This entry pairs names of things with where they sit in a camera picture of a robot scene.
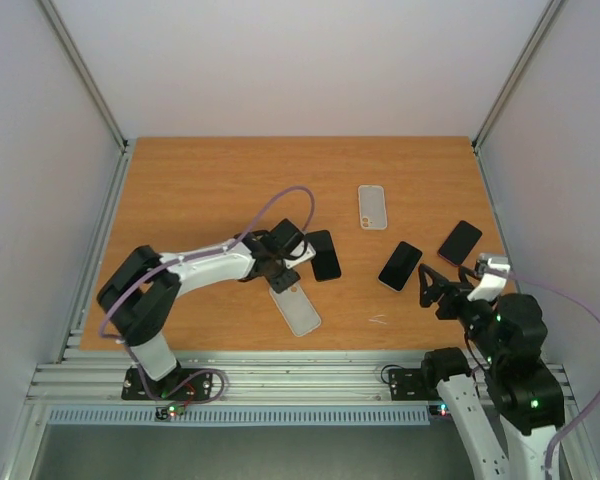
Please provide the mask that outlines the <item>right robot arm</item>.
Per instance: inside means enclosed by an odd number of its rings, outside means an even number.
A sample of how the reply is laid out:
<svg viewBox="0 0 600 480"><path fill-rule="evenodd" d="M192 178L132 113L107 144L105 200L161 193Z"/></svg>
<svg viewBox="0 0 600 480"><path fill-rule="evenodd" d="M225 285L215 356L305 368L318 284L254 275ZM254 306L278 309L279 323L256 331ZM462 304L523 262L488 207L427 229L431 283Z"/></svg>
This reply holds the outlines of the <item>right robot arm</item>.
<svg viewBox="0 0 600 480"><path fill-rule="evenodd" d="M505 294L489 287L495 271L469 282L466 268L451 281L428 265L418 268L420 305L438 306L440 320L458 321L465 338L484 361L487 393L504 430L507 446L500 447L476 395L472 373L457 347L429 351L421 363L421 383L430 395L450 407L456 427L478 479L556 479L557 453L550 442L565 423L562 387L541 360L547 337L542 309L536 298Z"/></svg>

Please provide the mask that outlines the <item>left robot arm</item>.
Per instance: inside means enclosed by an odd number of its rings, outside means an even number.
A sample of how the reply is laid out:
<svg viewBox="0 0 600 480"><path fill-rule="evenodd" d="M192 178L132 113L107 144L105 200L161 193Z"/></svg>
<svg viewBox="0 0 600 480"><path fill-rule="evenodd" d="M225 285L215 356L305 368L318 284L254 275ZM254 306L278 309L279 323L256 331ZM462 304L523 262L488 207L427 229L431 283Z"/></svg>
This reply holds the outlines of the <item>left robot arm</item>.
<svg viewBox="0 0 600 480"><path fill-rule="evenodd" d="M224 242L188 252L158 253L136 248L97 295L106 320L137 365L140 378L159 398L175 395L182 368L163 333L176 299L226 281L262 278L291 332L304 336L321 318L302 293L296 266L308 262L316 281L342 271L327 230L305 233L284 219L272 230L246 231Z"/></svg>

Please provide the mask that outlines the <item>black phone silver edge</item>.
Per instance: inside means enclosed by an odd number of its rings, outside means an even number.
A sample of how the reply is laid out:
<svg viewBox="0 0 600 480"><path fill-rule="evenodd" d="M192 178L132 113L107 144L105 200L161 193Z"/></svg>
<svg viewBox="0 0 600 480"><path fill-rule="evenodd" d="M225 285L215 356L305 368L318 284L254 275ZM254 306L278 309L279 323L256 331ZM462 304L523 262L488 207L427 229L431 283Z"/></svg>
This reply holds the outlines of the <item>black phone silver edge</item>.
<svg viewBox="0 0 600 480"><path fill-rule="evenodd" d="M401 292L422 258L422 251L401 241L378 275L378 280L393 291Z"/></svg>

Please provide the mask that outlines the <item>translucent phone case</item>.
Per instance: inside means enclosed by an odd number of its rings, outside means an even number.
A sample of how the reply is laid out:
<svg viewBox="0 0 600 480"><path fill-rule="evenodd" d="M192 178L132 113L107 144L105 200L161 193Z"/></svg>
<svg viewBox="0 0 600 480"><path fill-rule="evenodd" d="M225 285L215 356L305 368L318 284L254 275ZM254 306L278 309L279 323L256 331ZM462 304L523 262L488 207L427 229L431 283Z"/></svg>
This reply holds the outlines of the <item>translucent phone case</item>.
<svg viewBox="0 0 600 480"><path fill-rule="evenodd" d="M294 336L306 336L321 326L320 315L300 285L282 293L269 289L269 294Z"/></svg>

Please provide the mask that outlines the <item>black phone dark edge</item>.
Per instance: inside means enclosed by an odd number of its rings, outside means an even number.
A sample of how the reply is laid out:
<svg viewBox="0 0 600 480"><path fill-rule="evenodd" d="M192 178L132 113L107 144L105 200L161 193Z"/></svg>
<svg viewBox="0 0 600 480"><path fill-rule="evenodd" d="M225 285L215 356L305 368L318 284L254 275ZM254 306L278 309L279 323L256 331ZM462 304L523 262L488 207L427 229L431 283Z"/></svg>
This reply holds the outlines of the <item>black phone dark edge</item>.
<svg viewBox="0 0 600 480"><path fill-rule="evenodd" d="M331 233L328 230L311 232L307 240L315 250L311 259L314 279L317 282L339 279L342 272Z"/></svg>

